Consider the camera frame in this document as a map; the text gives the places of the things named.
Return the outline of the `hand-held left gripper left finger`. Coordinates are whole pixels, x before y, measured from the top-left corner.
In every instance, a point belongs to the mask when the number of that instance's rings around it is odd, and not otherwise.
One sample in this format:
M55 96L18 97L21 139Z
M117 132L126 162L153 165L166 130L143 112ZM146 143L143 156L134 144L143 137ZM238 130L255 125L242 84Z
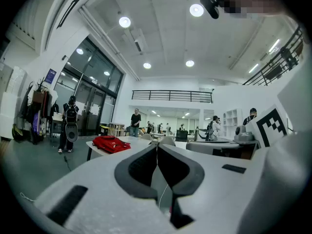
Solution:
M45 189L35 207L57 225L56 234L173 234L146 182L155 167L155 147L133 144L75 168Z

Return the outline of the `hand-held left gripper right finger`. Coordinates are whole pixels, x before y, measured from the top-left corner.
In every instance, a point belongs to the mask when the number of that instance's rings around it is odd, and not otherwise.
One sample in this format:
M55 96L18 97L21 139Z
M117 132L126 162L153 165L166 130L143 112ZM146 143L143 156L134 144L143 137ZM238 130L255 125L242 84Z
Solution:
M157 146L157 166L172 190L172 213L157 214L158 233L195 232L195 225L240 187L246 173L224 165L249 168L251 160L207 155L171 145Z

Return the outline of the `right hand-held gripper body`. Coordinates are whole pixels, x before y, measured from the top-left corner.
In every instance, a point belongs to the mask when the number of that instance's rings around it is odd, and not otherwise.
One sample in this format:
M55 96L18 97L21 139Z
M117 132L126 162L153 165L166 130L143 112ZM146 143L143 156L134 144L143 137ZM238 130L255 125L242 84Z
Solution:
M294 127L287 130L276 109L256 121L264 164L238 234L304 234L312 222L312 106L285 107Z

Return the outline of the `red backpack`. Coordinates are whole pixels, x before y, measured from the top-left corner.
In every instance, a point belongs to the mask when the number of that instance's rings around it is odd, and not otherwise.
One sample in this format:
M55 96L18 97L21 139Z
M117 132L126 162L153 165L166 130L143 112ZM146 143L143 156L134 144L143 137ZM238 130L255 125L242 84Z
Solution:
M131 148L130 143L124 142L115 136L98 136L93 140L93 145L110 154Z

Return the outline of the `grey desktop device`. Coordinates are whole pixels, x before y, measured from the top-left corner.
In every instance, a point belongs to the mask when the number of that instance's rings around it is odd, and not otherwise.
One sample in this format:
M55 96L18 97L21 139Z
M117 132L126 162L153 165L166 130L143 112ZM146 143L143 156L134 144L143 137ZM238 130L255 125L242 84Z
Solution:
M246 126L237 126L235 130L234 141L235 142L250 142L254 141L254 135L252 132L246 130Z

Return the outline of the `grey table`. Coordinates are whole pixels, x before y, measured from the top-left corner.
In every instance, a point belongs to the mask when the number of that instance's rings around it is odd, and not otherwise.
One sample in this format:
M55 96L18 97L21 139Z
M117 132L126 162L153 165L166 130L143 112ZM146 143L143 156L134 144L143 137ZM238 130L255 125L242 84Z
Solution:
M250 160L255 151L260 149L258 141L234 142L234 141L192 141L186 144L189 151L230 158Z

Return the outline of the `white shelf unit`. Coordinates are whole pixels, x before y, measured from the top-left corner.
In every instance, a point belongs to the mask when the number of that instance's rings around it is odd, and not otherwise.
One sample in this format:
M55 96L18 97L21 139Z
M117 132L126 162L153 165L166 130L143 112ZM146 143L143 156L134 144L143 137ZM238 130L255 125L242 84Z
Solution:
M226 138L234 138L236 128L243 122L242 110L239 108L228 110L222 117L222 134Z

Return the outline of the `black office chair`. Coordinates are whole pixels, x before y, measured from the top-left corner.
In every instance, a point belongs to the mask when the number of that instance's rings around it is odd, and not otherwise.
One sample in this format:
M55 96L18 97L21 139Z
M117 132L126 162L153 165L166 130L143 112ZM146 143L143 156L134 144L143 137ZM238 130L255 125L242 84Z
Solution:
M187 142L188 141L188 131L185 130L177 130L175 141L178 142Z

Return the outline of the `wooden rack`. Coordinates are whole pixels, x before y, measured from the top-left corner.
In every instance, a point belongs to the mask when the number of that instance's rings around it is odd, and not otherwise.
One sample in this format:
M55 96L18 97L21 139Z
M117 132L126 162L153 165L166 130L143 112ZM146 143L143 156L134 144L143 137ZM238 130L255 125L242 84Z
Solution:
M108 135L115 137L125 136L125 125L111 122L109 124Z

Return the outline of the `glass door front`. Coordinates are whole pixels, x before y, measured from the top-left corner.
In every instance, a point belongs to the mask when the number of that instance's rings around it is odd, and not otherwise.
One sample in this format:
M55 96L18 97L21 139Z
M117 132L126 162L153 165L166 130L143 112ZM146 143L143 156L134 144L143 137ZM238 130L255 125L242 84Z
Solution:
M55 85L62 106L76 97L78 134L94 136L113 117L123 73L89 39L85 38L67 59Z

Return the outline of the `clothes rack with garments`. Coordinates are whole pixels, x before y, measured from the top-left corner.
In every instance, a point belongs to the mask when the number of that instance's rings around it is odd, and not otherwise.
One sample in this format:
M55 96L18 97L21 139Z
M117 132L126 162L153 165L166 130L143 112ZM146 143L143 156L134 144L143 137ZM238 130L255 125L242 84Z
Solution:
M59 111L57 92L49 88L52 81L52 78L45 76L38 83L30 82L18 113L21 128L16 124L12 127L14 140L27 139L36 145L45 138L47 127L52 125L52 110Z

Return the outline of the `black balcony railing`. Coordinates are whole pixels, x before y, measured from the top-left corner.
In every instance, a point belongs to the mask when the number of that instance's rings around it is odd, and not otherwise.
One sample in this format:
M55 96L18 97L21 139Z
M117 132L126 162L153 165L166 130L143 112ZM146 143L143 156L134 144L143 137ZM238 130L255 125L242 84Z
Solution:
M213 103L212 92L185 90L133 90L131 99Z

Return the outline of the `black stair railing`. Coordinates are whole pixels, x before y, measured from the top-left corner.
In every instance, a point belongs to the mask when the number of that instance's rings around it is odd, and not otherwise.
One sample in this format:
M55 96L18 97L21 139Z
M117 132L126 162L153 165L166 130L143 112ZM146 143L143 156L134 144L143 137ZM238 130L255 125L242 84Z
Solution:
M299 64L303 48L303 31L298 26L290 39L243 85L268 86L272 84Z

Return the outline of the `ceiling air conditioner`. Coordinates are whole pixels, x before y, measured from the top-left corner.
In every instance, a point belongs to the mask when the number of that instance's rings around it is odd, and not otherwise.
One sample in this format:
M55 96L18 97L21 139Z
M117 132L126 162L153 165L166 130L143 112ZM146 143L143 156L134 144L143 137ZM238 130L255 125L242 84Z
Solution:
M146 43L144 41L144 39L140 36L138 38L135 39L134 41L136 47L137 47L137 50L142 53L144 51L147 50L147 46L146 46Z

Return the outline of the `blue wall poster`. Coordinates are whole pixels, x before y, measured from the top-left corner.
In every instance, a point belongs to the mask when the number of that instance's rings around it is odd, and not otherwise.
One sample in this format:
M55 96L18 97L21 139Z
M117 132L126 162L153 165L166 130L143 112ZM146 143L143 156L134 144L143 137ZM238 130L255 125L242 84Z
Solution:
M56 71L54 71L53 69L49 69L44 81L48 84L52 84L56 74Z

